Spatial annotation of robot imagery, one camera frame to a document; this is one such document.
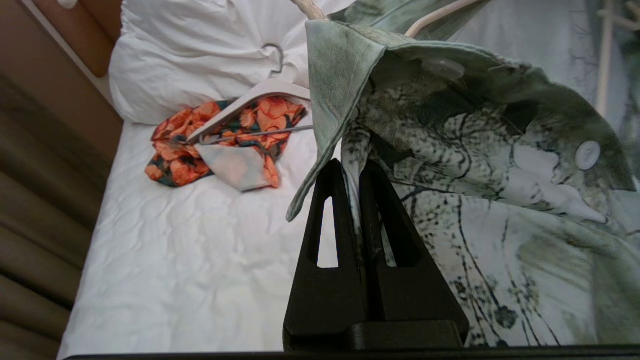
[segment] bed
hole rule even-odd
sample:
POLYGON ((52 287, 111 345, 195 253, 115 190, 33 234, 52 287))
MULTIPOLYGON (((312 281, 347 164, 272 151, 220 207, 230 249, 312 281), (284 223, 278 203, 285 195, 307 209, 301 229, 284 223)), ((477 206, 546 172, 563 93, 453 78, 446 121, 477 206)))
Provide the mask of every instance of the bed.
MULTIPOLYGON (((333 13, 352 0, 316 3, 333 13)), ((451 40, 543 67, 593 104, 597 57, 585 2, 535 3, 493 0, 451 40), (524 11, 531 20, 513 16, 524 11), (541 27, 534 19, 543 17, 541 27)), ((183 106, 239 97, 277 70, 277 47, 278 78, 308 86, 304 21, 288 0, 123 2, 109 75, 125 124, 59 359, 282 349, 310 199, 293 222, 285 214, 316 159, 314 134, 291 136, 278 189, 239 193, 215 176, 174 189, 144 168, 155 125, 183 106)), ((621 62, 615 51, 613 89, 628 87, 621 62)), ((614 128, 624 109, 610 97, 614 128)), ((300 125, 312 122, 311 113, 300 125)), ((332 231, 326 221, 323 239, 332 231)), ((330 241, 321 244, 330 262, 330 241)))

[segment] orange floral fabric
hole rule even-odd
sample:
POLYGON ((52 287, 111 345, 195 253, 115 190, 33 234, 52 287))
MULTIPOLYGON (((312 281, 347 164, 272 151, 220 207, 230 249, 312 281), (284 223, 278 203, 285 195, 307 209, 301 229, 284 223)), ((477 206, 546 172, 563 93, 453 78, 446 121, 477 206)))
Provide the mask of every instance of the orange floral fabric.
MULTIPOLYGON (((180 187, 213 175, 195 147, 186 140, 227 105, 227 101, 207 102, 195 109, 182 110, 158 125, 151 137, 156 154, 145 169, 149 178, 166 186, 180 187)), ((294 127, 304 112, 302 105, 280 97, 268 97, 251 104, 213 135, 231 138, 219 143, 223 146, 254 148, 264 159, 267 182, 277 188, 280 177, 275 161, 284 151, 290 133, 258 136, 252 133, 294 127)))

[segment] mattress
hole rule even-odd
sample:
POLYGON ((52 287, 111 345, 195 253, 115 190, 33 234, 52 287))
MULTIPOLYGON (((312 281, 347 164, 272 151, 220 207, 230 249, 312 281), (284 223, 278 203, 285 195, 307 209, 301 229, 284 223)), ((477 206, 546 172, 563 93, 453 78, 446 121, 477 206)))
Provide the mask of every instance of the mattress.
MULTIPOLYGON (((494 0, 452 40, 530 61, 594 103, 593 42, 576 30, 588 29, 584 2, 535 3, 494 0), (545 17, 546 26, 514 16, 525 11, 535 12, 527 19, 545 17)), ((311 123, 312 114, 300 125, 311 123)), ((280 188, 239 193, 215 176, 175 189, 149 180, 143 170, 154 153, 154 128, 124 124, 58 358, 281 350, 310 199, 293 222, 285 213, 315 162, 313 132, 291 135, 277 163, 280 188)), ((329 202, 325 215, 330 211, 329 202)), ((325 216, 320 257, 327 266, 332 238, 325 216)))

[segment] headboard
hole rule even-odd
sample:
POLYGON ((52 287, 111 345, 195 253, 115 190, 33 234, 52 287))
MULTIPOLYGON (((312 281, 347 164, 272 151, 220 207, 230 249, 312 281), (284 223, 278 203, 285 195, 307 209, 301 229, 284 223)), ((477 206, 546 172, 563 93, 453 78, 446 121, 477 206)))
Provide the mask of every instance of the headboard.
POLYGON ((33 0, 89 70, 98 78, 109 70, 120 37, 122 0, 78 0, 66 9, 58 0, 33 0))

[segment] brown curtain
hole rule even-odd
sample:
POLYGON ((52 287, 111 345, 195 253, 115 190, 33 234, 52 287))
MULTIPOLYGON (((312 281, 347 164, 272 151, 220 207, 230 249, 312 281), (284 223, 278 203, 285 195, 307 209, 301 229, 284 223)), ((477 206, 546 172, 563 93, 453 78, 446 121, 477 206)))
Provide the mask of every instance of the brown curtain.
POLYGON ((91 145, 0 76, 3 359, 55 359, 109 166, 91 145))

